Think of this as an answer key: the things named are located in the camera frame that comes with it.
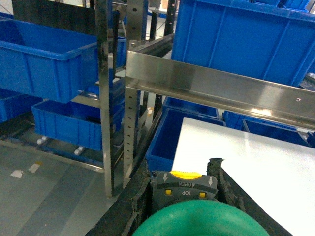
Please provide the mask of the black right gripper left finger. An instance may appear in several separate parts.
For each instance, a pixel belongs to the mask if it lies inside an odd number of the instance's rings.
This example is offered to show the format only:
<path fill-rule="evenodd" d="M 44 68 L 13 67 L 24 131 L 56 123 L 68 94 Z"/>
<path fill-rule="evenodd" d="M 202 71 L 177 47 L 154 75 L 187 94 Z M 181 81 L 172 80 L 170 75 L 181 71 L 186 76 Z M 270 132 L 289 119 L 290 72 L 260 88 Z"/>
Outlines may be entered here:
<path fill-rule="evenodd" d="M 151 213 L 151 176 L 146 161 L 88 236 L 131 236 Z"/>

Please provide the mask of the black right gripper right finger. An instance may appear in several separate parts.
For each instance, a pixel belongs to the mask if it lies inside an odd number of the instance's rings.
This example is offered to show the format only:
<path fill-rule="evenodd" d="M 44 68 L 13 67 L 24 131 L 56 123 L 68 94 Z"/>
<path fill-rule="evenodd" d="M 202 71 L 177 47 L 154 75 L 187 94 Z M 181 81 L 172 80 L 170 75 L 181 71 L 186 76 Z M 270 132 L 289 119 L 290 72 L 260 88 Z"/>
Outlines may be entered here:
<path fill-rule="evenodd" d="M 207 175 L 218 181 L 216 199 L 243 211 L 257 221 L 271 236 L 290 236 L 283 226 L 269 216 L 221 167 L 223 159 L 211 158 L 207 164 Z"/>

